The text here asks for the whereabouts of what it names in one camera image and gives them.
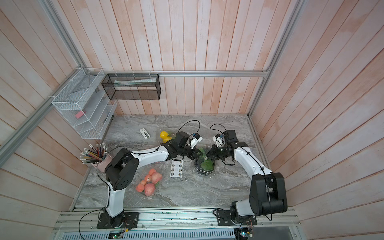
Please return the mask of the yellow lemon lower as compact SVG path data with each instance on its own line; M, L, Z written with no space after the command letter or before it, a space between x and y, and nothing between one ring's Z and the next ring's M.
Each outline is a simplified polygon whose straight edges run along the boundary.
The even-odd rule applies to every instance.
M163 139L163 143L167 143L167 142L170 141L170 140L172 140L171 137L164 138L164 139Z

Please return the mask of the yellow lemon upper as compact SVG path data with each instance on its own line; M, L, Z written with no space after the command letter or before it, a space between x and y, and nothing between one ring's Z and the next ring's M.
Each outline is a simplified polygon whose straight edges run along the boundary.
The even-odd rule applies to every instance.
M166 131L162 131L162 132L160 133L160 137L161 137L161 139L164 139L164 138L169 137L169 134L168 134Z

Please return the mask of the clear box of lemons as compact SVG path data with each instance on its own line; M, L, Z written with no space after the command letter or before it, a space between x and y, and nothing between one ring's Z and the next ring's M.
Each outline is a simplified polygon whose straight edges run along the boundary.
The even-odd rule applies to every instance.
M177 130L174 129L160 129L157 130L156 137L160 144L166 143L176 137Z

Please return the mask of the pink cup of pencils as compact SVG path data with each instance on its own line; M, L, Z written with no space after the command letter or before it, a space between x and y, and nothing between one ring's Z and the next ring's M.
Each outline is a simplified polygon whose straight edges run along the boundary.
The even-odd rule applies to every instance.
M105 143L89 145L84 148L80 155L80 160L83 164L91 164L101 172L105 172L108 164L112 161L112 157L108 153L108 148Z

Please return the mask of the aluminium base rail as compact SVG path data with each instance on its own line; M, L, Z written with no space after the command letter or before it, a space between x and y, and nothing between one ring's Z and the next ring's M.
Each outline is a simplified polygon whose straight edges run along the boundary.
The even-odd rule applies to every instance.
M52 240L304 240L293 208L267 217L248 217L235 224L208 207L126 208L128 219L116 228L98 229L101 210L63 212L50 235Z

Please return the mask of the white mesh wall shelf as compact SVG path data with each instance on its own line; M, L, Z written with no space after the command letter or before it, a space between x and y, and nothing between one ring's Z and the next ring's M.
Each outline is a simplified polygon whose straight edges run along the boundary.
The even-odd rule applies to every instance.
M117 108L117 103L100 87L105 76L102 69L78 68L52 101L84 140L102 140ZM76 119L79 111L86 113Z

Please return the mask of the pink eraser on shelf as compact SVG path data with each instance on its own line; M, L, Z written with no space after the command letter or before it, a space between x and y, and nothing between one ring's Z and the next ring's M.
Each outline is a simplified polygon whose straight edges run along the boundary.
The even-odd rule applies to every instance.
M76 119L80 119L82 116L85 115L85 111L79 111L75 114Z

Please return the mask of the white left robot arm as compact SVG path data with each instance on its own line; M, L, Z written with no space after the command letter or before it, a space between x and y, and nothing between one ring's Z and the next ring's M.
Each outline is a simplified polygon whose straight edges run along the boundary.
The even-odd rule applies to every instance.
M124 213L123 202L125 189L132 183L137 169L173 160L178 156L194 160L202 155L196 148L202 139L198 133L189 135L178 132L174 139L156 148L136 153L126 148L121 149L105 167L109 195L107 205L99 217L97 229L136 228L139 214Z

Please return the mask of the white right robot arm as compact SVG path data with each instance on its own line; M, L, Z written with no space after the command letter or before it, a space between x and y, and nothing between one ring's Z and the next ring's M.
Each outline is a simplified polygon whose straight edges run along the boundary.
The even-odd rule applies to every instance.
M239 163L251 179L249 197L233 202L228 213L234 224L242 224L251 216L272 216L288 210L285 179L268 169L252 153L248 144L240 142L236 131L228 130L213 137L215 142L207 154L215 160L226 158Z

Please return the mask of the clear box of apples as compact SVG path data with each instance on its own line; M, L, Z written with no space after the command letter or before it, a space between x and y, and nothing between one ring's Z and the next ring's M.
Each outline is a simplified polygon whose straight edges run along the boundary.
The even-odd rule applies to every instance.
M135 191L147 199L152 199L162 186L164 175L160 168L145 167L140 169L139 178L135 180Z

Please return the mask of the black mesh wall basket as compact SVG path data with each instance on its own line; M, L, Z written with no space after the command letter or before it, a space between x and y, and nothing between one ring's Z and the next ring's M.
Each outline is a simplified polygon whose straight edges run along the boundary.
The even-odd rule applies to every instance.
M162 91L156 74L107 74L102 86L112 101L157 101Z

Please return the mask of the yellow lemon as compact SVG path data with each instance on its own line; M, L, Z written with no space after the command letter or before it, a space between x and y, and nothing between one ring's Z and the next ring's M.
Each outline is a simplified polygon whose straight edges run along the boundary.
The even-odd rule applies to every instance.
M171 137L164 138L164 139L163 139L163 143L167 143L167 142L170 141L170 140L172 140Z
M162 131L162 132L160 133L160 137L161 137L161 139L164 139L164 138L169 137L169 134L168 134L166 131Z

